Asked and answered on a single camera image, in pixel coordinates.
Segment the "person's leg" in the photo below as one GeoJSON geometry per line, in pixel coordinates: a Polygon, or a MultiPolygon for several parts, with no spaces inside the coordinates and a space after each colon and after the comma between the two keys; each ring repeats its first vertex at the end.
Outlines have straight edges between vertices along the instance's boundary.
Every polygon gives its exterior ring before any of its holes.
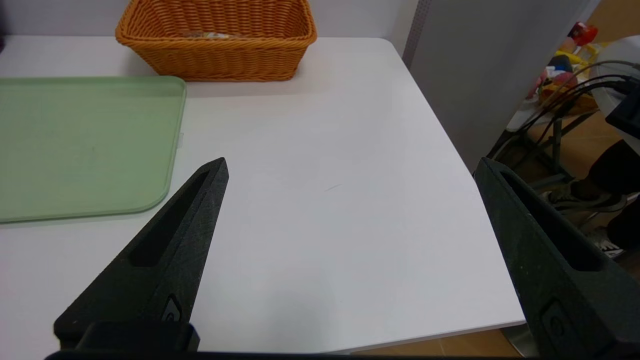
{"type": "MultiPolygon", "coordinates": [[[[602,192],[624,195],[640,192],[640,155],[620,140],[591,166],[587,180],[602,192]]],[[[577,190],[589,191],[592,187],[586,184],[577,190]]]]}
{"type": "Polygon", "coordinates": [[[608,148],[591,166],[589,175],[543,194],[558,211],[617,211],[624,195],[640,192],[640,155],[623,140],[608,148]]]}
{"type": "MultiPolygon", "coordinates": [[[[546,198],[558,210],[616,211],[619,209],[617,204],[635,192],[640,192],[640,155],[620,141],[596,160],[587,178],[548,192],[546,198]]],[[[615,258],[640,245],[638,224],[640,201],[635,201],[606,228],[597,227],[587,237],[605,254],[615,258]]]]}
{"type": "Polygon", "coordinates": [[[628,205],[618,216],[607,225],[609,241],[619,248],[631,250],[640,245],[640,201],[636,200],[628,205]]]}

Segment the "black device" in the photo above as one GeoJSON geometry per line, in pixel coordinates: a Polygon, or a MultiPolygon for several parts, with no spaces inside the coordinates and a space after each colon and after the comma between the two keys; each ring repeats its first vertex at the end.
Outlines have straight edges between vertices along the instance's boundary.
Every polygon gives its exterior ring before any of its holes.
{"type": "Polygon", "coordinates": [[[606,121],[612,126],[640,139],[640,84],[608,114],[606,121]]]}
{"type": "MultiPolygon", "coordinates": [[[[483,159],[475,177],[541,356],[640,357],[640,286],[504,165],[483,159]]],[[[48,360],[344,357],[195,352],[189,317],[227,179],[218,159],[180,188],[56,320],[48,360]]]]}

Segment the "white table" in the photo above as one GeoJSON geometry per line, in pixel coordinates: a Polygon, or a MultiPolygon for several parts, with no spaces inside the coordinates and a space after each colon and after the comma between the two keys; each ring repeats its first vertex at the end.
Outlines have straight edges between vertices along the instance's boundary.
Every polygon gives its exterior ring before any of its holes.
{"type": "MultiPolygon", "coordinates": [[[[9,37],[0,76],[147,75],[109,37],[9,37]]],[[[191,323],[200,350],[345,352],[524,321],[478,190],[394,48],[320,38],[285,83],[190,83],[170,195],[230,179],[191,323]]],[[[0,358],[159,209],[0,225],[0,358]]]]}

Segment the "white wall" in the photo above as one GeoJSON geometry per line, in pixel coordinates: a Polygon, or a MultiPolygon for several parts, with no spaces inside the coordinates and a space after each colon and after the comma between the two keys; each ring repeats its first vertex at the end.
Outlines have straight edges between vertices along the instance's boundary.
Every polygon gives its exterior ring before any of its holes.
{"type": "Polygon", "coordinates": [[[411,73],[469,170],[590,0],[428,0],[411,73]]]}
{"type": "MultiPolygon", "coordinates": [[[[112,35],[129,0],[0,0],[7,33],[112,35]]],[[[402,54],[418,0],[310,0],[321,37],[376,37],[402,54]]]]}

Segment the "wire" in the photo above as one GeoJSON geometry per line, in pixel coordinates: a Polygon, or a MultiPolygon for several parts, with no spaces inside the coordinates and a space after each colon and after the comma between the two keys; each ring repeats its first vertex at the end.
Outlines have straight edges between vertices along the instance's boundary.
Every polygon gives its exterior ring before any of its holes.
{"type": "Polygon", "coordinates": [[[566,113],[568,113],[573,108],[573,106],[575,105],[575,101],[577,101],[580,98],[580,96],[582,96],[582,95],[584,95],[584,94],[586,94],[586,93],[588,93],[591,90],[596,89],[596,88],[615,88],[615,85],[618,85],[620,83],[624,83],[624,81],[603,81],[601,83],[592,84],[592,85],[589,85],[589,86],[587,86],[585,88],[580,89],[573,96],[572,99],[567,100],[561,106],[562,108],[558,109],[558,111],[556,112],[554,117],[551,119],[551,121],[545,127],[545,130],[542,132],[542,135],[540,135],[540,137],[538,138],[538,141],[536,142],[536,146],[539,145],[542,142],[542,139],[544,139],[545,135],[548,133],[549,129],[551,128],[551,125],[553,125],[556,121],[558,121],[560,118],[565,116],[566,113]]]}
{"type": "Polygon", "coordinates": [[[587,71],[588,69],[590,69],[592,67],[601,66],[601,65],[605,65],[605,64],[609,64],[609,63],[627,65],[627,66],[630,66],[630,67],[632,67],[632,68],[634,68],[636,70],[640,70],[640,64],[632,63],[630,61],[624,61],[624,60],[605,60],[605,61],[598,61],[598,62],[594,62],[592,64],[589,64],[589,65],[583,67],[582,69],[574,72],[573,75],[570,78],[568,78],[562,85],[560,85],[554,91],[554,93],[551,94],[550,97],[547,97],[547,99],[544,100],[540,104],[540,106],[538,106],[538,109],[536,109],[536,111],[534,111],[534,113],[531,114],[531,116],[527,120],[525,120],[525,122],[529,122],[531,119],[533,119],[537,115],[537,112],[542,110],[549,102],[555,100],[556,94],[558,94],[560,92],[560,90],[562,90],[569,82],[571,82],[573,79],[575,79],[578,75],[582,74],[583,72],[587,71]]]}
{"type": "Polygon", "coordinates": [[[529,122],[524,122],[518,128],[518,130],[515,131],[514,135],[520,134],[520,133],[522,133],[524,131],[528,131],[530,128],[532,128],[534,123],[536,121],[538,121],[538,119],[542,118],[542,116],[546,115],[549,111],[553,110],[556,106],[558,106],[560,103],[565,101],[567,98],[569,98],[573,93],[578,91],[580,88],[582,88],[583,86],[586,86],[587,83],[590,83],[590,82],[596,81],[596,80],[600,80],[600,79],[604,79],[604,78],[621,78],[621,79],[624,79],[624,80],[629,80],[631,77],[630,76],[626,76],[626,75],[618,75],[618,74],[602,75],[602,76],[597,76],[595,78],[591,78],[591,79],[589,79],[589,80],[587,80],[587,81],[585,81],[583,83],[580,83],[578,85],[575,85],[574,87],[569,88],[567,91],[562,93],[551,104],[547,105],[543,109],[543,111],[540,114],[538,114],[534,119],[531,119],[529,122]]]}
{"type": "Polygon", "coordinates": [[[518,135],[522,134],[522,133],[526,133],[527,131],[530,130],[530,128],[533,127],[533,125],[535,125],[535,123],[542,118],[542,116],[546,115],[549,111],[553,110],[556,106],[560,105],[563,101],[565,101],[567,98],[569,98],[571,95],[573,95],[574,93],[578,92],[580,88],[584,88],[586,86],[587,83],[590,83],[592,81],[596,81],[596,80],[601,80],[604,78],[621,78],[624,80],[629,80],[631,79],[630,76],[626,76],[626,75],[619,75],[619,74],[609,74],[609,75],[602,75],[602,76],[597,76],[595,78],[591,78],[588,79],[578,85],[575,85],[571,88],[569,88],[567,91],[565,91],[560,97],[558,97],[556,100],[554,100],[553,103],[549,104],[548,106],[546,106],[543,111],[536,116],[534,119],[532,119],[530,117],[530,120],[528,120],[528,122],[524,122],[507,140],[505,140],[504,143],[502,143],[502,145],[493,153],[493,156],[491,157],[492,160],[496,160],[498,158],[498,155],[500,155],[500,153],[502,153],[502,151],[513,141],[513,139],[515,139],[518,135]]]}

